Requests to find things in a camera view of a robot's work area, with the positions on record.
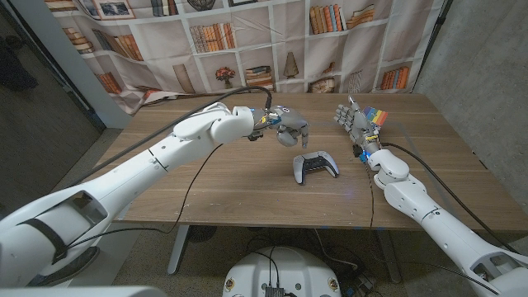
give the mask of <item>robotic arm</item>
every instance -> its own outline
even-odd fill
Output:
[[[284,146],[308,144],[308,123],[285,106],[269,110],[215,103],[175,125],[171,134],[101,177],[44,196],[0,221],[0,287],[27,285],[68,265],[132,200],[182,164],[203,158],[215,143],[256,140],[276,129]]]
[[[465,275],[491,289],[470,281],[478,296],[525,295],[528,257],[489,244],[443,210],[409,173],[408,165],[381,147],[377,131],[353,97],[348,99],[351,107],[340,105],[334,120],[350,134],[356,157],[377,172],[374,181],[387,202],[419,223]]]

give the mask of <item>vase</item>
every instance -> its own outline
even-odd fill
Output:
[[[233,88],[233,84],[229,81],[229,79],[225,80],[225,88],[226,89]]]
[[[295,62],[294,53],[289,52],[286,58],[286,66],[284,67],[284,76],[286,78],[295,78],[295,75],[299,74],[297,69],[297,63]]]

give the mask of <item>white game controller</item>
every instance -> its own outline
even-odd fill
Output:
[[[336,163],[325,151],[305,153],[294,158],[294,176],[297,183],[304,185],[306,171],[325,167],[333,177],[339,175]]]

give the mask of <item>white robot body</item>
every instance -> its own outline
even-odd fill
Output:
[[[270,256],[271,249],[264,247],[258,252]],[[335,273],[311,253],[295,247],[275,247],[271,258],[277,265],[280,288],[284,288],[284,293],[305,297],[341,296]],[[270,259],[253,252],[231,268],[225,278],[222,296],[265,296],[269,283]],[[271,286],[276,287],[276,283],[277,274],[272,262]]]

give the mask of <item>printed backdrop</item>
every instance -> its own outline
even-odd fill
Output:
[[[442,5],[442,0],[45,2],[101,85],[130,114],[159,97],[246,85],[275,92],[410,92]],[[220,80],[217,70],[223,67],[233,71],[218,72],[229,75]]]

